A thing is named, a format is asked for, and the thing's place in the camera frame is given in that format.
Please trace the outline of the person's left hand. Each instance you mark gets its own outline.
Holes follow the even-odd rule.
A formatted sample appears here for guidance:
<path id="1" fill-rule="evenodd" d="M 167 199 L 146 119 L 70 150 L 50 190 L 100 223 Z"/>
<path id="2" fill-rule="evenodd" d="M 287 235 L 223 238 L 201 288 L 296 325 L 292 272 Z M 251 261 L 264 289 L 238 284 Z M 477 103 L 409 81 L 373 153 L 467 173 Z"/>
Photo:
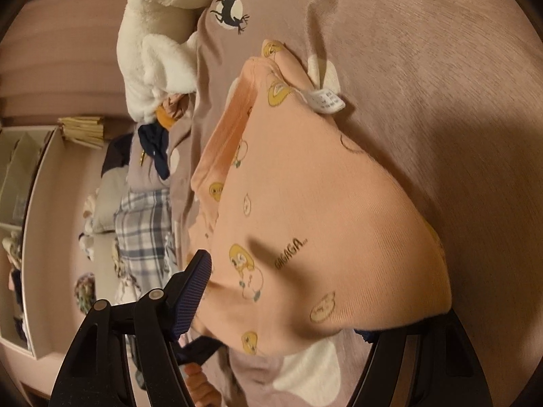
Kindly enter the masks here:
<path id="1" fill-rule="evenodd" d="M 222 395 L 213 386 L 201 366 L 195 363 L 183 367 L 184 382 L 196 407 L 221 407 Z"/>

